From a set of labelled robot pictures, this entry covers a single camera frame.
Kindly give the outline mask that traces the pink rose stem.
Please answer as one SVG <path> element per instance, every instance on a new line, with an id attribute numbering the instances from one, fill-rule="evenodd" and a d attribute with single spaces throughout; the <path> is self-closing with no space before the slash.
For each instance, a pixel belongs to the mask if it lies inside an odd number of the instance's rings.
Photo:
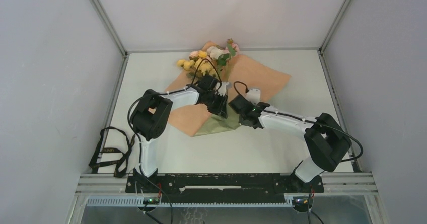
<path id="1" fill-rule="evenodd" d="M 227 81 L 232 70 L 232 59 L 239 53 L 239 46 L 232 38 L 227 40 L 224 53 L 216 59 L 218 76 L 222 81 Z"/>

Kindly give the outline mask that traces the pink white flower stem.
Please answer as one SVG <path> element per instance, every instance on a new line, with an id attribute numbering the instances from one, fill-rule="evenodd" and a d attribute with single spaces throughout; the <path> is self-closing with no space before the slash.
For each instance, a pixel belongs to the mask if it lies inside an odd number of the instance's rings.
<path id="1" fill-rule="evenodd" d="M 216 68 L 216 72 L 217 72 L 217 74 L 219 74 L 218 70 L 217 70 L 216 59 L 224 53 L 224 49 L 218 48 L 217 46 L 211 46 L 207 50 L 203 50 L 203 51 L 208 52 L 208 55 L 213 60 L 214 66 Z"/>

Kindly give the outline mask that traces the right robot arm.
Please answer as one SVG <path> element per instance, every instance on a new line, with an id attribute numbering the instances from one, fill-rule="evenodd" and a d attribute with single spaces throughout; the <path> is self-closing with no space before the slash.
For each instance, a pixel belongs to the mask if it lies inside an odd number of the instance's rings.
<path id="1" fill-rule="evenodd" d="M 301 116 L 281 111 L 265 103 L 252 103 L 242 95 L 229 102 L 231 109 L 239 115 L 239 123 L 254 129 L 274 129 L 303 140 L 309 156 L 293 170 L 291 185 L 303 192 L 311 181 L 323 172 L 333 172 L 353 143 L 360 142 L 342 130 L 335 119 L 327 113 L 318 117 Z"/>

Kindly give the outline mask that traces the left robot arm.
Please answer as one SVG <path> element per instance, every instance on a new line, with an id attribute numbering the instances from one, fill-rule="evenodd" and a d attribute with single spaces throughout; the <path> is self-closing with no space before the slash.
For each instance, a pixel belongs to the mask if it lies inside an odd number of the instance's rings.
<path id="1" fill-rule="evenodd" d="M 185 106 L 202 104 L 209 113 L 220 118 L 228 117 L 226 104 L 229 82 L 222 82 L 213 76 L 203 76 L 179 90 L 163 93 L 148 89 L 129 108 L 128 124 L 139 142 L 139 163 L 135 170 L 141 174 L 138 186 L 145 192 L 157 187 L 157 139 L 163 134 L 170 114 Z"/>

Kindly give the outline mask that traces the green orange wrapping paper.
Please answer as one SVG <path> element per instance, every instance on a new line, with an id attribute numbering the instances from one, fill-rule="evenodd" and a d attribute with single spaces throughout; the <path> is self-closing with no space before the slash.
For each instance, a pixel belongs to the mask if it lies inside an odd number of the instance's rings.
<path id="1" fill-rule="evenodd" d="M 225 48 L 209 41 L 202 50 L 207 50 L 211 46 Z M 291 75 L 273 70 L 241 54 L 240 51 L 231 63 L 232 70 L 227 81 L 230 83 L 242 81 L 250 88 L 260 89 L 261 101 L 263 102 L 269 101 L 278 94 L 291 79 Z M 191 76 L 183 70 L 167 89 L 176 90 L 190 82 Z M 236 130 L 240 126 L 238 115 L 231 109 L 227 109 L 227 113 L 228 117 L 223 119 L 209 113 L 205 105 L 185 106 L 171 112 L 168 124 L 190 137 Z"/>

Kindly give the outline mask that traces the yellow flower stem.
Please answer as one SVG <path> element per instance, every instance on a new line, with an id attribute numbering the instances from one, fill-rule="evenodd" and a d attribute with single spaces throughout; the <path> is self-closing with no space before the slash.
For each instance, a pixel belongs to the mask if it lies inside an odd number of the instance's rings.
<path id="1" fill-rule="evenodd" d="M 218 77 L 214 62 L 207 51 L 193 51 L 188 59 L 179 59 L 176 64 L 191 77 L 201 78 L 207 75 Z"/>

